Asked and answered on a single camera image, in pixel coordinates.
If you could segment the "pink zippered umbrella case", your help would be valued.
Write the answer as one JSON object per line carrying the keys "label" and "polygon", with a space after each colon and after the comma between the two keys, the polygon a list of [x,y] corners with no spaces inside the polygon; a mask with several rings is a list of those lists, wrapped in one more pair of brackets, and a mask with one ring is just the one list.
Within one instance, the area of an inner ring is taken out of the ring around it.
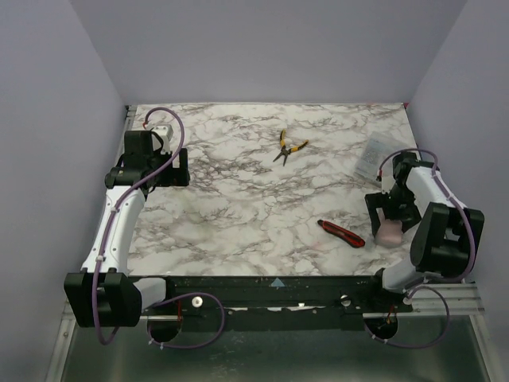
{"label": "pink zippered umbrella case", "polygon": [[402,222],[387,219],[382,209],[378,209],[377,213],[380,226],[375,234],[375,242],[385,248],[398,247],[402,243]]}

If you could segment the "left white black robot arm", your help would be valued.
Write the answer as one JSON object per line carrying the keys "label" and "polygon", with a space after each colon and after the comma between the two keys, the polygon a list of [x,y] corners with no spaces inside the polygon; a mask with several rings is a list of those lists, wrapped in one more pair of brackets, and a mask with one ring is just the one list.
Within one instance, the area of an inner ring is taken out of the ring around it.
{"label": "left white black robot arm", "polygon": [[165,299],[165,280],[129,278],[127,258],[149,193],[189,184],[187,150],[180,150],[178,166],[168,162],[173,156],[172,135],[169,125],[124,134],[124,152],[105,177],[106,200],[90,253],[80,271],[67,274],[64,280],[65,294],[81,327],[133,327],[143,310]]}

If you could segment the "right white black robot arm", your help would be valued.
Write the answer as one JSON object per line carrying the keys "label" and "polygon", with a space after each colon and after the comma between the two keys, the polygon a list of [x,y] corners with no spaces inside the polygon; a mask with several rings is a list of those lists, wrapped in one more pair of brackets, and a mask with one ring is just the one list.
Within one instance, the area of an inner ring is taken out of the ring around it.
{"label": "right white black robot arm", "polygon": [[484,214],[457,200],[444,183],[438,160],[418,158],[418,148],[389,154],[394,183],[389,191],[365,196],[372,235],[397,223],[401,233],[416,230],[408,255],[376,276],[382,289],[404,293],[428,281],[459,283],[474,268]]}

